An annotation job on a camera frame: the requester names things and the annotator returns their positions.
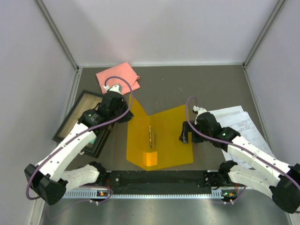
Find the yellow plastic folder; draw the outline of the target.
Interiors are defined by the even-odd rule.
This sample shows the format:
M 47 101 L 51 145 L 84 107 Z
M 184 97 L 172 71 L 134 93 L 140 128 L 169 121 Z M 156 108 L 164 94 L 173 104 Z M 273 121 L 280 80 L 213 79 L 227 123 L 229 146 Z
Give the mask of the yellow plastic folder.
M 133 97 L 130 111 L 134 117 L 127 124 L 127 161 L 146 170 L 160 170 L 190 164 L 194 161 L 192 144 L 179 140 L 182 123 L 186 120 L 181 105 L 148 115 Z M 149 145 L 149 126 L 155 131 L 155 149 Z

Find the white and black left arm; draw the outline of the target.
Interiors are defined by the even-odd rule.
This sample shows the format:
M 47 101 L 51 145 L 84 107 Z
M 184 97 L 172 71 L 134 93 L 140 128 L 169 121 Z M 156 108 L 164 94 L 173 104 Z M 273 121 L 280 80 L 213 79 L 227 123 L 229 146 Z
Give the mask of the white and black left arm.
M 89 183 L 103 185 L 106 174 L 97 163 L 72 171 L 66 171 L 66 168 L 88 143 L 100 135 L 104 127 L 114 122 L 129 121 L 133 115 L 128 107 L 119 91 L 108 90 L 96 107 L 83 112 L 51 154 L 36 165 L 29 164 L 25 168 L 27 198 L 33 199 L 29 195 L 29 190 L 33 190 L 48 205 L 54 205 L 72 189 Z

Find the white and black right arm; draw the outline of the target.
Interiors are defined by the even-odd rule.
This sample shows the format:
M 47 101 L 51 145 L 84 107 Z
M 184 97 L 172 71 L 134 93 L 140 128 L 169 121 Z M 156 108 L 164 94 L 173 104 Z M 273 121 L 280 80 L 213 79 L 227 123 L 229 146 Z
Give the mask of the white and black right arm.
M 229 160 L 219 167 L 219 181 L 223 185 L 242 184 L 268 196 L 280 209 L 293 214 L 300 212 L 300 165 L 277 160 L 255 147 L 238 131 L 223 127 L 215 116 L 203 108 L 196 110 L 195 120 L 182 123 L 179 140 L 188 143 L 210 142 L 250 166 Z

